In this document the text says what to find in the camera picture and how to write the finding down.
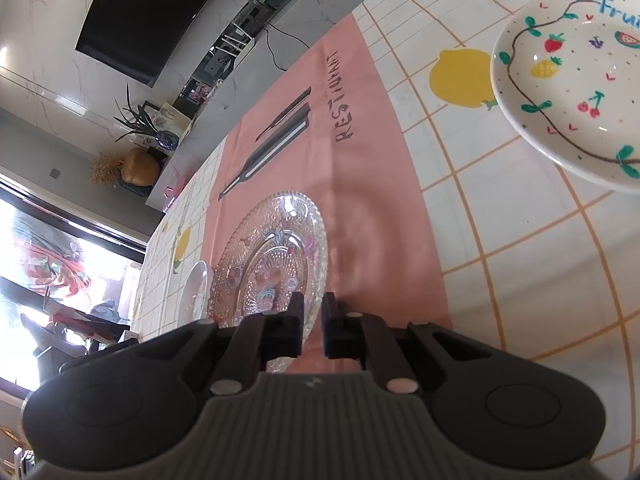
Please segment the blue glass vase plant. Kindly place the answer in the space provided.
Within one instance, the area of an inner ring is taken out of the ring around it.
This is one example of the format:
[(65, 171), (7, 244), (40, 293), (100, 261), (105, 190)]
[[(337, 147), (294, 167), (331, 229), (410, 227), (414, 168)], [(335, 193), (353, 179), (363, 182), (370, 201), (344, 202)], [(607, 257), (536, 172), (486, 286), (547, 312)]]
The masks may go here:
[(178, 148), (180, 141), (178, 134), (158, 128), (146, 110), (149, 107), (151, 110), (159, 112), (160, 108), (157, 105), (150, 101), (144, 101), (142, 104), (133, 106), (129, 87), (126, 87), (126, 105), (120, 106), (117, 101), (115, 101), (115, 105), (118, 116), (115, 116), (114, 119), (125, 128), (125, 132), (115, 140), (115, 143), (126, 139), (127, 136), (142, 136), (142, 138), (153, 140), (157, 146), (165, 151), (174, 152)]

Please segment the clear glass plate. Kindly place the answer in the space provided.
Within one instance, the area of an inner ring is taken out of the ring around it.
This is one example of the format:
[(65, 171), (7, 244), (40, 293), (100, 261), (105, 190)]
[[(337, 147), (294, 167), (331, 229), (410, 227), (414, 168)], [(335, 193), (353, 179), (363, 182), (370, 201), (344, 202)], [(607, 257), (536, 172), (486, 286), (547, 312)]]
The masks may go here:
[(214, 267), (206, 314), (222, 328), (234, 327), (251, 314), (286, 310), (294, 292), (300, 292), (307, 340), (328, 271), (328, 237), (318, 206), (301, 192), (273, 194), (231, 235)]

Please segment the checked pink tablecloth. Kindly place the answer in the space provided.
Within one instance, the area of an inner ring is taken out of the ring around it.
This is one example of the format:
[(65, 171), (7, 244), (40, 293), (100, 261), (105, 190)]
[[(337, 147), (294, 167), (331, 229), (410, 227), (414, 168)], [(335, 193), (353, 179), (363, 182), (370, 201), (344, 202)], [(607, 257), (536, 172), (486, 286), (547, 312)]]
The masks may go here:
[(435, 321), (571, 374), (603, 401), (597, 463), (639, 463), (639, 201), (573, 176), (491, 104), (489, 53), (544, 0), (366, 0), (183, 188), (134, 307), (177, 327), (186, 279), (281, 191), (319, 207), (329, 290), (387, 323)]

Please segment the small white sticker dish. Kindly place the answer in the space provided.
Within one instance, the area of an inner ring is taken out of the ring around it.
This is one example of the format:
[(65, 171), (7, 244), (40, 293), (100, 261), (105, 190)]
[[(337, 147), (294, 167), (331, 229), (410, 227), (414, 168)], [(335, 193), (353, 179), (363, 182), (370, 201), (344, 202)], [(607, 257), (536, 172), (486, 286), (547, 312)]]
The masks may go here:
[(206, 308), (212, 289), (213, 270), (203, 260), (194, 264), (186, 278), (178, 303), (179, 326), (199, 321), (206, 317)]

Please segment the pink storage box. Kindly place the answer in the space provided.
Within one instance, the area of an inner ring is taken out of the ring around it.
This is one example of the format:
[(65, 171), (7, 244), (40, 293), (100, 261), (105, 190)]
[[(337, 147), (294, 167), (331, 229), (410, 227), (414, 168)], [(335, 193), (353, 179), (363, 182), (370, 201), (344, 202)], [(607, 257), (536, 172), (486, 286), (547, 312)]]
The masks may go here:
[(174, 182), (169, 183), (163, 190), (163, 208), (164, 214), (172, 207), (177, 198), (180, 196), (182, 190), (186, 186), (186, 179), (184, 177), (178, 177)]

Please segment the black television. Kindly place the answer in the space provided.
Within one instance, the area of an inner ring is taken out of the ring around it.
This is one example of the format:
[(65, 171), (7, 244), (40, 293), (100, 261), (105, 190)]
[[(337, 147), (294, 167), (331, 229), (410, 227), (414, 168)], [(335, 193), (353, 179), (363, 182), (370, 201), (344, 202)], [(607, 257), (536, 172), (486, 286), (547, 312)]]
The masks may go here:
[(176, 93), (250, 0), (92, 0), (76, 50)]

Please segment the white wifi router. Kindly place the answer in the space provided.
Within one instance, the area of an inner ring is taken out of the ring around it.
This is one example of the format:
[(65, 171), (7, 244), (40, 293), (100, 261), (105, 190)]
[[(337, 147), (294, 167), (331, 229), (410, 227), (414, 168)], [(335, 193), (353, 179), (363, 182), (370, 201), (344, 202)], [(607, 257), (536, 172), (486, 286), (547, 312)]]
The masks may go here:
[(256, 39), (244, 28), (231, 22), (213, 45), (216, 51), (230, 56), (231, 61), (238, 65), (255, 47)]

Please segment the white fruit pattern plate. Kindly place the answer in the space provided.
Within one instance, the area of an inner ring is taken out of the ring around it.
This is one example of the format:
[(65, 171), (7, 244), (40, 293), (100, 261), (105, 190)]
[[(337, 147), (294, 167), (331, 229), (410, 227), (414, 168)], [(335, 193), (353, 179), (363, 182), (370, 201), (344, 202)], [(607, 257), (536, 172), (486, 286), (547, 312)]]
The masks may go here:
[(639, 191), (639, 0), (534, 0), (506, 23), (490, 79), (506, 119), (589, 182)]

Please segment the brown acorn vase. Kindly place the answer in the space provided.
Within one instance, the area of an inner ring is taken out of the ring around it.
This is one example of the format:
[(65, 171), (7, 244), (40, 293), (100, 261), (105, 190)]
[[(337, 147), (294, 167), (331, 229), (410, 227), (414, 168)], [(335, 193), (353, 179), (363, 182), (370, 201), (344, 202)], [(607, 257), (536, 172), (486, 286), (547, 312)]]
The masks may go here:
[(160, 176), (160, 164), (142, 148), (132, 148), (120, 165), (120, 177), (127, 184), (153, 186)]

